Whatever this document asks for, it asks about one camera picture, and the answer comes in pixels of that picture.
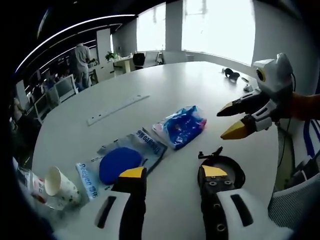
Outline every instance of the black chair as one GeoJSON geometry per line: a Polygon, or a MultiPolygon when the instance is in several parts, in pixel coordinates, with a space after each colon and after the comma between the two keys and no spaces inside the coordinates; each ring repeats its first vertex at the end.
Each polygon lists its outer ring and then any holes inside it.
{"type": "Polygon", "coordinates": [[[145,54],[142,52],[135,53],[132,60],[136,70],[144,68],[143,65],[145,64],[146,60],[145,54]]]}

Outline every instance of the black headphones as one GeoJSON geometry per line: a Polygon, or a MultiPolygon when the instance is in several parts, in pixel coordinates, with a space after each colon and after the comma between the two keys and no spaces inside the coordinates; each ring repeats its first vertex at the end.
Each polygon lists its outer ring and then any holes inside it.
{"type": "Polygon", "coordinates": [[[238,80],[238,77],[240,77],[240,74],[238,72],[234,72],[230,68],[226,68],[224,74],[228,79],[232,79],[235,81],[238,80]]]}

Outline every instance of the paper cup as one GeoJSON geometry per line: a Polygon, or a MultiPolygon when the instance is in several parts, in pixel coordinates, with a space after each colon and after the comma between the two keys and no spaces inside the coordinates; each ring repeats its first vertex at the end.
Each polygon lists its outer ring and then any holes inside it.
{"type": "Polygon", "coordinates": [[[44,188],[51,197],[59,198],[66,205],[76,205],[80,202],[80,193],[77,187],[57,167],[50,167],[45,179],[44,188]]]}

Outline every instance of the bright window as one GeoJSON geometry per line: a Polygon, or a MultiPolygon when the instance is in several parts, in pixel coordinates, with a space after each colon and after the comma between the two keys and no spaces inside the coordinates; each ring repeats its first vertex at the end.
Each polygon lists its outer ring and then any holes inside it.
{"type": "Polygon", "coordinates": [[[166,48],[166,4],[141,13],[137,18],[136,46],[139,52],[166,48]]]}
{"type": "Polygon", "coordinates": [[[255,34],[251,0],[183,0],[182,50],[251,65],[255,34]]]}
{"type": "Polygon", "coordinates": [[[114,53],[115,50],[114,50],[114,38],[113,36],[110,34],[110,49],[111,49],[111,52],[114,53]]]}

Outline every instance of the cable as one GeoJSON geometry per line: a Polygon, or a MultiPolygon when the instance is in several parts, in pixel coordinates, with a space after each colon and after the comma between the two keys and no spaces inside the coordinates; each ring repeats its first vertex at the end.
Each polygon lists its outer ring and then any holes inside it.
{"type": "MultiPolygon", "coordinates": [[[[293,82],[294,82],[294,86],[293,86],[293,91],[295,92],[296,91],[296,85],[297,85],[297,82],[296,82],[296,76],[291,73],[291,75],[293,76],[293,82]]],[[[289,127],[290,127],[290,123],[291,123],[291,117],[289,119],[289,122],[288,122],[288,126],[286,127],[286,133],[288,134],[288,130],[289,130],[289,127]]],[[[285,154],[285,147],[286,147],[286,138],[287,138],[287,135],[284,136],[284,139],[283,139],[283,148],[282,148],[282,154],[281,154],[281,158],[280,158],[280,162],[278,164],[278,168],[280,167],[281,163],[282,163],[282,160],[284,158],[284,154],[285,154]]]]}

